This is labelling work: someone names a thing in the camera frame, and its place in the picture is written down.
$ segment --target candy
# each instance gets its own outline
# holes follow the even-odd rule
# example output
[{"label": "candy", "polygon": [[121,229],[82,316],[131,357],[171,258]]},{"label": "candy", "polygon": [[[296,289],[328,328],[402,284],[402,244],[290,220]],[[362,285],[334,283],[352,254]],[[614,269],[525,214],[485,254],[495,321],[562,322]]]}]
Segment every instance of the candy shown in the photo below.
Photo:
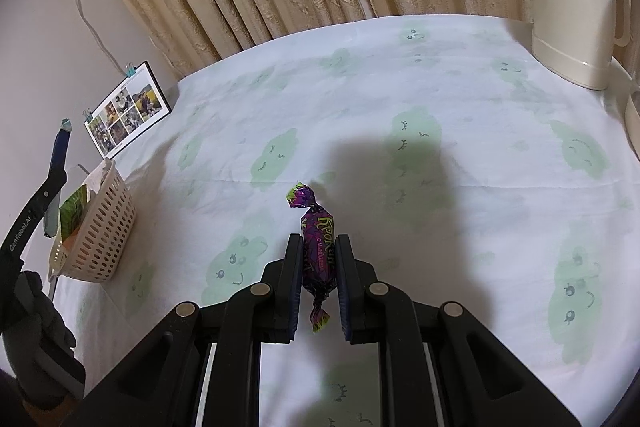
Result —
[{"label": "candy", "polygon": [[300,220],[304,240],[302,285],[314,296],[309,319],[314,332],[329,320],[322,302],[337,285],[335,275],[334,217],[316,203],[313,190],[298,183],[287,194],[289,206],[308,208]]}]

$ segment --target table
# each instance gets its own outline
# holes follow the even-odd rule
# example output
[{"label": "table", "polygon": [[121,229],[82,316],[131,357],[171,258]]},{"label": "table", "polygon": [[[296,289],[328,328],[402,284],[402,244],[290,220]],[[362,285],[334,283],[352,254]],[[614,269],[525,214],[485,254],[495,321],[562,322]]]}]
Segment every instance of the table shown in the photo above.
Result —
[{"label": "table", "polygon": [[[640,366],[640,167],[616,93],[550,73],[530,32],[380,18],[181,81],[173,113],[116,158],[138,208],[116,274],[58,285],[88,388],[175,304],[223,301],[283,256],[302,181],[380,279],[463,303],[599,425]],[[379,425],[376,348],[344,343],[335,293],[313,334],[311,301],[292,344],[264,346],[261,426]]]}]

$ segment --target photo collage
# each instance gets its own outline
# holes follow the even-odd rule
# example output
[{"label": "photo collage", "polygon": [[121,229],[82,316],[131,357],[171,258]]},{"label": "photo collage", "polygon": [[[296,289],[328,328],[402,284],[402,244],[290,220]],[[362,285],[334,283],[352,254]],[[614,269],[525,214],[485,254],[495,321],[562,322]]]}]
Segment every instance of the photo collage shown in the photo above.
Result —
[{"label": "photo collage", "polygon": [[94,112],[88,128],[102,154],[108,155],[161,110],[150,76],[136,74],[97,114]]}]

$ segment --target basket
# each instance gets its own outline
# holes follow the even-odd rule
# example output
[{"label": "basket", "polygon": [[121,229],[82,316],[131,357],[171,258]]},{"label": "basket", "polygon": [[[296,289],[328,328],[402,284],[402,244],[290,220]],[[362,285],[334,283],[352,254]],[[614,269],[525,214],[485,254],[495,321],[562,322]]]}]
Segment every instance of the basket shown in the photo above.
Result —
[{"label": "basket", "polygon": [[[103,167],[104,162],[87,180]],[[136,208],[131,195],[116,170],[115,162],[111,162],[98,193],[89,202],[71,251],[63,246],[58,227],[49,255],[49,280],[58,275],[87,282],[110,279],[116,271],[135,217]]]}]

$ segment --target green snack package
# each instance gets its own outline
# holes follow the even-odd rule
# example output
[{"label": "green snack package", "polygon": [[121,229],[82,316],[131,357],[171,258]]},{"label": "green snack package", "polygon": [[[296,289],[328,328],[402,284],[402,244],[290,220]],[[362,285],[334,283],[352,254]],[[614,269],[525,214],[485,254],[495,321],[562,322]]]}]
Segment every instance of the green snack package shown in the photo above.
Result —
[{"label": "green snack package", "polygon": [[82,185],[60,206],[60,235],[62,241],[72,235],[82,223],[86,203],[86,185]]}]

